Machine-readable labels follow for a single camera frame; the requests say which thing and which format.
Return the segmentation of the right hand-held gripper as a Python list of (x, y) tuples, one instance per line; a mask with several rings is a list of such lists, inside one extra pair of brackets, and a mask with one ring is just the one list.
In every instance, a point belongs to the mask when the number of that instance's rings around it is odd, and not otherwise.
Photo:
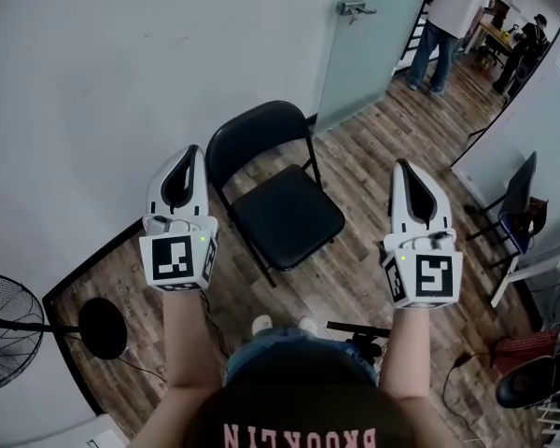
[[(397, 309), (436, 309), (459, 300), (463, 254), (455, 247), (450, 227), (452, 211), (445, 191), (425, 170), (397, 160), (391, 176), (389, 202), (391, 231), (382, 245), (392, 304)], [(427, 230), (412, 236), (404, 232), (414, 223)]]

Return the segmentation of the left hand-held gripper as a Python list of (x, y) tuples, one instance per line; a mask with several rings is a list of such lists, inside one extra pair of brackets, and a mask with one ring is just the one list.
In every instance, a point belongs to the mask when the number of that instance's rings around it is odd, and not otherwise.
[[(170, 219), (176, 209), (196, 217)], [(209, 215), (203, 150), (189, 145), (171, 156), (147, 188), (146, 234), (139, 238), (147, 284), (163, 292), (205, 290), (217, 255), (218, 222)]]

